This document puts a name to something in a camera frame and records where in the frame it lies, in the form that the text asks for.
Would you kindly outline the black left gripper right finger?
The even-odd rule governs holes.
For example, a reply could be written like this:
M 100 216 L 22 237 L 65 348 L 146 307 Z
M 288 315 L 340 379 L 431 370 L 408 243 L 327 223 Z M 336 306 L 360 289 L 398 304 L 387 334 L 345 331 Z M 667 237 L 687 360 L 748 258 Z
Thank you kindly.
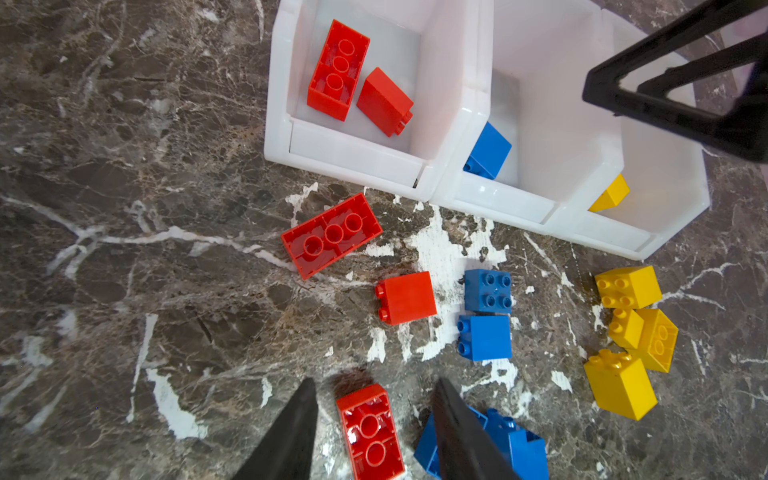
M 433 390 L 442 479 L 518 479 L 446 377 Z

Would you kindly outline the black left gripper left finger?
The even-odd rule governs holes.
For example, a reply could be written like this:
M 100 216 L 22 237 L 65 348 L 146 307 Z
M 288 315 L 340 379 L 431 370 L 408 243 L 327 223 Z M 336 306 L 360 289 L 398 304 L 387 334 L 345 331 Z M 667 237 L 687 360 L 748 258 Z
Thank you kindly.
M 307 377 L 233 479 L 309 479 L 317 418 L 316 384 Z

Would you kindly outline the blue lego brick diagonal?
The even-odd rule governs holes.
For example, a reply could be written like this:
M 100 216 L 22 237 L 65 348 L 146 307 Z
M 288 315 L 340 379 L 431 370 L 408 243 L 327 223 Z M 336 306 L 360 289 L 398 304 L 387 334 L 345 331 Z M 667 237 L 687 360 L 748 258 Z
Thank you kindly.
M 495 409 L 489 409 L 487 415 L 473 408 L 470 410 L 521 479 L 550 478 L 544 439 L 518 426 L 511 417 L 502 416 Z M 441 478 L 433 414 L 427 421 L 414 457 L 428 474 Z

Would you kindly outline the red lego brick hollow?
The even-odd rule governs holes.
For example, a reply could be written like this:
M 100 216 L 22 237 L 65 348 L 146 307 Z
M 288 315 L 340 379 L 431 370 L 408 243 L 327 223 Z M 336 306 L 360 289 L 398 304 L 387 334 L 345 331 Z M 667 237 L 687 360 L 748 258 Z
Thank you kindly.
M 337 402 L 356 480 L 400 478 L 405 465 L 386 390 L 373 384 Z

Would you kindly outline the small red lego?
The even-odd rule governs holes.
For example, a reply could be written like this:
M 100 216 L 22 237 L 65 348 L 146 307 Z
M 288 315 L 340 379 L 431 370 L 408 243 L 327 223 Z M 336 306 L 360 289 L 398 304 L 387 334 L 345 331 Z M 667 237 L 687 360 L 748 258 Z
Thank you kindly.
M 400 135 L 412 119 L 414 102 L 380 69 L 366 78 L 358 108 L 387 136 Z

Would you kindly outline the long red lego brick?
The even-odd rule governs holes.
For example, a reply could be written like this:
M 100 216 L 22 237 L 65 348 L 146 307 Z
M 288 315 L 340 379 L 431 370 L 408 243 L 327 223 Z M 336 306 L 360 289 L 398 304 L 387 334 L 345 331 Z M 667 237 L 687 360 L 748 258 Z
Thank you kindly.
M 307 105 L 344 122 L 370 39 L 334 20 L 308 87 Z

